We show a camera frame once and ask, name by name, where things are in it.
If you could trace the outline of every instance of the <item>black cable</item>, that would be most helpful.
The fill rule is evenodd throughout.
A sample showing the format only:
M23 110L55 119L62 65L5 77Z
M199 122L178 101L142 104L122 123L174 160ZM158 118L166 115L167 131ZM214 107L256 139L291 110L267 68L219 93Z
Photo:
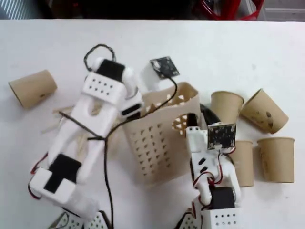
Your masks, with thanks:
M89 72L92 71L92 68L88 66L88 63L87 63L88 56L89 56L94 50L96 50L98 47L104 47L104 48L108 49L108 50L112 53L112 61L116 61L115 52L114 52L114 50L112 49L112 47L109 47L109 46L106 45L106 44L97 44L97 45L95 45L94 47L92 47L92 48L86 53L86 55L84 56L84 63L85 63L85 66L86 66L86 68L87 68L87 70L88 70Z
M112 200L112 194L111 194L111 189L110 189L110 185L109 185L109 180L108 180L108 172L107 172L107 150L108 150L108 139L110 137L110 135L115 131L117 130L120 126L126 124L126 123L129 123L129 122L132 122L134 120L138 120L138 119L142 119L142 118L145 118L146 116L148 116L149 114L159 110L161 107L163 107L164 105L166 105L170 100L172 100L176 94L177 94L177 91L178 91L178 85L177 83L170 77L170 76L167 76L167 75L164 75L166 78L168 78L175 86L175 90L174 90L174 93L172 94L172 96L167 99L165 102L163 102L161 105L159 105L155 110L151 111L151 112L148 112L146 113L145 115L141 116L141 117L137 117L137 118L133 118L133 119L127 119L119 124L117 124L115 127L113 127L110 132L108 133L108 135L106 137L102 137L102 136L99 136L97 135L96 133L94 133L92 130L90 130L88 127L84 126L83 124L81 124L80 122L78 122L77 120L75 120L73 117L63 113L63 112L60 112L61 115L63 115L65 118L73 121L75 124L79 125L81 128L83 128L84 130L88 131L89 133L91 133L92 135L94 135L94 137L88 137L87 140L90 141L90 140L104 140L105 141L105 146L104 146L104 178L105 178L105 183L106 183L106 188L107 188L107 191L108 191L108 195L109 195L109 202L110 202L110 208L111 208L111 226L112 226L112 229L114 229L114 213L113 213L113 200Z

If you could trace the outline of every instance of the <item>perforated basket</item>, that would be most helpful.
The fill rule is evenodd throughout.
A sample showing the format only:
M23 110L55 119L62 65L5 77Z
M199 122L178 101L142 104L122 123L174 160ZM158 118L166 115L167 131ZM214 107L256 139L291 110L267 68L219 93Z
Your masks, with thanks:
M143 96L142 115L154 110L174 92L174 87ZM185 128L188 113L200 117L198 92L188 83L179 83L176 96L163 108L124 126L138 162L139 177L147 186L169 181L189 170Z

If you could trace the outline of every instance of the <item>paper cup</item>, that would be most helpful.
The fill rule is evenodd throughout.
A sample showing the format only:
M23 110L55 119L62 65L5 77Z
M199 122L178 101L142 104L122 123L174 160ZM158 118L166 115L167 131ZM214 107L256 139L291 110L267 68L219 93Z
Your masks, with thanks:
M240 187L254 185L253 148L251 141L236 141L235 151L230 154L234 161L236 175Z
M33 107L57 89L48 70L11 81L9 85L24 108Z
M294 141L289 137L273 137L257 141L267 181L294 182Z
M271 134L279 131L288 121L288 116L263 91L258 90L244 105L241 115L257 127Z
M217 91L211 95L211 110L225 124L236 123L244 99L235 93Z

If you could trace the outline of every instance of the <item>black circuit board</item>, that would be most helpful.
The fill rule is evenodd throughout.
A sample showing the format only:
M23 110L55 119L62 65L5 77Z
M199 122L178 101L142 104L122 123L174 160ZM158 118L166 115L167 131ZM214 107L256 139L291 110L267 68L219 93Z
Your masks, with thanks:
M161 80L166 79L164 76L165 74L169 77L180 75L178 69L169 56L150 60L150 63Z
M236 124L208 126L208 149L222 145L222 148L235 146Z

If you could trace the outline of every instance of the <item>table surface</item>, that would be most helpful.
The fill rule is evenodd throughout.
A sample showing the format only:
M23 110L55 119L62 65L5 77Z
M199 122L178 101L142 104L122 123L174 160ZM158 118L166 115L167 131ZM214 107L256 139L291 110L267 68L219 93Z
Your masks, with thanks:
M0 21L0 225L1 228L43 229L61 210L27 192L29 170L47 150L55 132L41 134L54 123L54 108L77 101L86 69L84 54L97 43L113 47L117 60L141 72L150 59L171 56L199 92L204 104L216 90L250 98L259 88L289 116L275 136L295 138L295 182L264 182L254 157L254 187L242 188L247 229L302 228L304 224L305 23L214 21ZM100 49L97 56L110 57ZM58 90L45 102L23 110L8 82L48 69ZM268 135L244 121L239 136L251 140ZM169 229L198 194L187 174L146 190L135 180L135 162L123 138L117 160L109 162L109 179L118 229ZM102 157L88 180L88 195L109 212Z

